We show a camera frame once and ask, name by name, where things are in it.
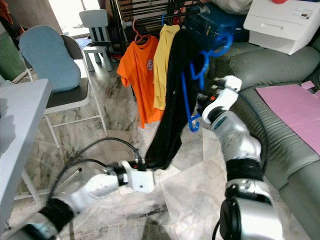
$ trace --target marble floor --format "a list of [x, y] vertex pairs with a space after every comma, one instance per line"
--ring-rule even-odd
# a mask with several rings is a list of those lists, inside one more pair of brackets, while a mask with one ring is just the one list
[[[124, 87], [116, 71], [95, 65], [91, 74], [103, 106], [108, 134], [134, 144], [144, 156], [157, 123], [139, 127], [137, 106], [130, 88]], [[87, 106], [50, 115], [52, 123], [78, 120], [96, 114], [94, 102]], [[99, 119], [55, 128], [61, 143], [57, 149], [45, 120], [41, 120], [26, 170], [37, 190], [50, 188], [70, 154], [102, 138]], [[157, 170], [156, 188], [150, 193], [133, 192], [122, 186], [77, 216], [61, 232], [63, 240], [211, 240], [224, 200], [226, 171], [220, 143], [214, 133], [201, 128], [182, 132], [182, 146], [167, 170]], [[103, 142], [84, 153], [84, 157], [106, 164], [132, 160], [132, 152], [116, 142]], [[97, 170], [92, 164], [81, 166], [81, 175]], [[301, 225], [272, 189], [274, 205], [283, 226], [284, 240], [309, 240]], [[17, 192], [26, 192], [23, 181]], [[41, 208], [32, 198], [14, 201], [8, 221], [14, 227], [27, 214]]]

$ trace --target blue hanger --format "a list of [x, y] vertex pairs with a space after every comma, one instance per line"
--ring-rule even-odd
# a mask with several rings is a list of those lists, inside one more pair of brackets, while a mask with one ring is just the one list
[[167, 16], [167, 14], [162, 14], [161, 16], [161, 26], [165, 25], [165, 16]]
[[[209, 52], [207, 52], [207, 51], [199, 52], [200, 55], [203, 55], [204, 63], [203, 63], [203, 67], [202, 67], [201, 71], [198, 74], [196, 74], [194, 63], [193, 63], [193, 61], [191, 61], [190, 71], [191, 71], [192, 80], [199, 80], [199, 88], [201, 90], [205, 89], [205, 73], [209, 67], [210, 57], [217, 58], [217, 57], [220, 57], [220, 56], [226, 54], [231, 47], [233, 39], [234, 38], [230, 33], [223, 33], [223, 34], [217, 36], [215, 39], [215, 41], [217, 41], [217, 42], [222, 42], [223, 40], [226, 40], [226, 44], [223, 46], [222, 50], [220, 50], [219, 52], [215, 52], [212, 49]], [[181, 74], [181, 79], [182, 79], [182, 91], [183, 91], [184, 106], [185, 106], [186, 116], [188, 119], [189, 129], [191, 130], [191, 132], [196, 132], [200, 128], [200, 123], [197, 121], [195, 123], [195, 127], [194, 127], [192, 121], [201, 117], [201, 115], [200, 115], [200, 113], [197, 113], [195, 116], [191, 116], [188, 95], [187, 95], [186, 77], [185, 77], [184, 72], [182, 72], [182, 74]]]

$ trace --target metal rack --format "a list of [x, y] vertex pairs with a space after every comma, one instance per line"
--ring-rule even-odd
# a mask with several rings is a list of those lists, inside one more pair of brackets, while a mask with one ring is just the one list
[[[117, 35], [120, 41], [121, 51], [124, 53], [128, 43], [134, 40], [136, 33], [132, 28], [132, 22], [136, 19], [135, 28], [142, 35], [159, 37], [162, 28], [162, 15], [168, 25], [172, 25], [174, 18], [179, 18], [180, 26], [182, 17], [208, 11], [201, 0], [110, 0], [112, 14], [116, 24]], [[181, 12], [182, 7], [198, 5], [199, 9]]]

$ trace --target light blue seat cushion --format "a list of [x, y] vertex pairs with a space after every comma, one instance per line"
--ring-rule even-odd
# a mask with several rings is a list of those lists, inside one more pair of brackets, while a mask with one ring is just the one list
[[52, 27], [40, 25], [30, 28], [22, 34], [19, 47], [38, 79], [49, 79], [53, 92], [68, 91], [80, 84], [80, 69]]

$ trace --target yellow shirt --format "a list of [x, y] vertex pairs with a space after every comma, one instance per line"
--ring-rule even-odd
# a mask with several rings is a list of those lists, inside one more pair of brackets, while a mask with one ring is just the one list
[[154, 100], [153, 107], [164, 110], [166, 107], [168, 62], [172, 42], [179, 25], [164, 25], [160, 32], [160, 39], [153, 57], [153, 83]]

